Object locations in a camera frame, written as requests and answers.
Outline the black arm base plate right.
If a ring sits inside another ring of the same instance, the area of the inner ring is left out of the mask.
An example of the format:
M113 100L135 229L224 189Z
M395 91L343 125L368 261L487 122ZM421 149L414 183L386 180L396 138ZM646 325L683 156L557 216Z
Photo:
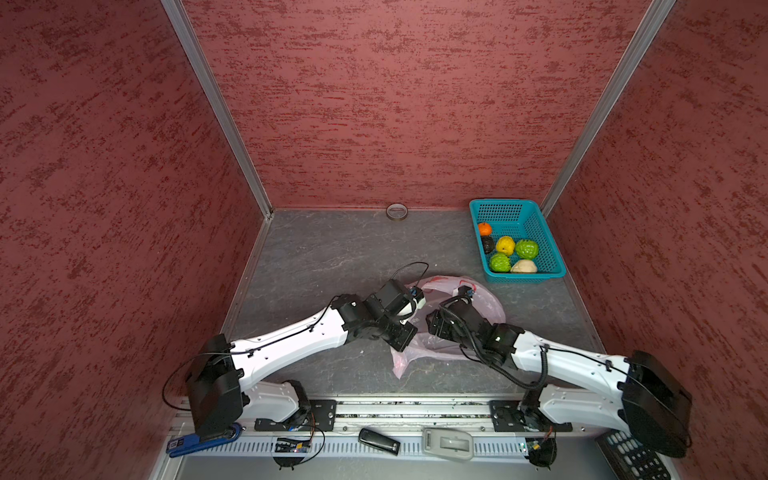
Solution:
M505 433L570 433L571 423L553 423L537 409L530 406L519 408L520 402L513 400L491 400L488 402L490 418L495 432Z

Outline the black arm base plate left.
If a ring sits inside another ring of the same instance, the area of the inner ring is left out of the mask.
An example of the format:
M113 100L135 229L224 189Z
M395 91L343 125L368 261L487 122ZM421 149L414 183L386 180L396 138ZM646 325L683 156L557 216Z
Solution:
M310 399L299 404L298 410L287 420L275 422L268 419L256 419L254 430L258 432L311 432L319 427L328 432L334 428L336 400Z

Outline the beige brown fruit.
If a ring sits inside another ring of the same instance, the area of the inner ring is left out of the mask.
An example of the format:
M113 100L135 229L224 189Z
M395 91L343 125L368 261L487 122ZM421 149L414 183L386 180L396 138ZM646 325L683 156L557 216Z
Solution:
M533 260L521 259L511 266L510 272L514 274L536 274L538 267Z

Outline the green fruit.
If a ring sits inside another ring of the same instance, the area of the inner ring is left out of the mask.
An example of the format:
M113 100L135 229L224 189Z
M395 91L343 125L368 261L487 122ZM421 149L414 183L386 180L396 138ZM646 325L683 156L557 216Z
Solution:
M494 273L509 273L512 268L510 257L504 253L494 253L488 259L488 266Z
M523 260L534 260L540 252L538 243L530 239L521 239L515 245L515 254Z

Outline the orange fruit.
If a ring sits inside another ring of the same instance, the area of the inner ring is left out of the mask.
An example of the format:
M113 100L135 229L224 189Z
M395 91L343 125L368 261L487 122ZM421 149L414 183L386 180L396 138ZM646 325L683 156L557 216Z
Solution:
M477 229L478 229L479 234L482 237L491 236L492 235L492 227L491 227L490 224L488 224L486 222L479 223L477 225Z

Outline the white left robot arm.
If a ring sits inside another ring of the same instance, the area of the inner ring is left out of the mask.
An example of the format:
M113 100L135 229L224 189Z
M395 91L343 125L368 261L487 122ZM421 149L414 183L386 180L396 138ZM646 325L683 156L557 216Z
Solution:
M270 384L266 377L359 339L382 340L401 352L417 332L410 319L425 304L421 288L390 279L365 298L336 295L319 313L269 334L234 341L212 337L184 375L194 433L208 441L243 417L302 423L307 409L299 385Z

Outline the pink plastic bag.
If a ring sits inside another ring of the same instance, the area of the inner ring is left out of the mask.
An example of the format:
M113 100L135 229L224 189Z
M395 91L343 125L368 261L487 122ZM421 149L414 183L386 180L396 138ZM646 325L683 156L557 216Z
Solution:
M419 281L417 286L425 294L425 305L408 322L417 328L417 333L403 352L390 349L393 360L393 374L400 379L408 366L422 358L444 362L465 361L467 357L455 342L441 339L428 332L427 315L437 310L439 304L459 293L460 287L473 291L472 305L490 323L505 323L506 315L499 299L480 282L465 276L435 275Z

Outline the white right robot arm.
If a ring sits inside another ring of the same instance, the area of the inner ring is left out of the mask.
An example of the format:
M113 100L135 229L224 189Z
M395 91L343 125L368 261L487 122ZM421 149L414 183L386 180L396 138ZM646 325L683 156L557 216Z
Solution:
M426 317L430 334L469 349L476 360L533 399L524 424L578 423L631 434L645 447L682 458L692 444L692 396L653 355L589 352L507 323L491 323L471 301L454 297Z

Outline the yellow fruit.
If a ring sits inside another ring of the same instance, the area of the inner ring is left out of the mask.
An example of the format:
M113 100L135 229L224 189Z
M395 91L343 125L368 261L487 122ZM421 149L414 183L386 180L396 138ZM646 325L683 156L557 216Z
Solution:
M510 236L500 237L495 244L495 251L506 256L511 256L515 253L516 242Z

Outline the dark avocado fruit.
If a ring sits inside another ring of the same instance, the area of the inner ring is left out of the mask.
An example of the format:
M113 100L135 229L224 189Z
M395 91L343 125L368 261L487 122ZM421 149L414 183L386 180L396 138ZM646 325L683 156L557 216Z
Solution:
M490 255L495 251L496 242L491 236L482 236L481 245L485 255Z

